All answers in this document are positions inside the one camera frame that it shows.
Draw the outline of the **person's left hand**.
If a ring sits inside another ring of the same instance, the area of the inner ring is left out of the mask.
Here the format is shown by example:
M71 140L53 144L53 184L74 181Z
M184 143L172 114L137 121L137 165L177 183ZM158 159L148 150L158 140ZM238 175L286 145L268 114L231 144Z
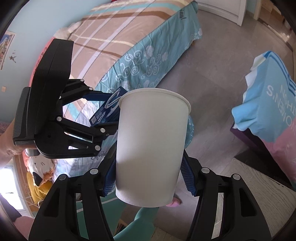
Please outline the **person's left hand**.
M6 131L0 137L0 168L4 166L15 156L24 151L21 146L15 146L13 142L15 120L11 122Z

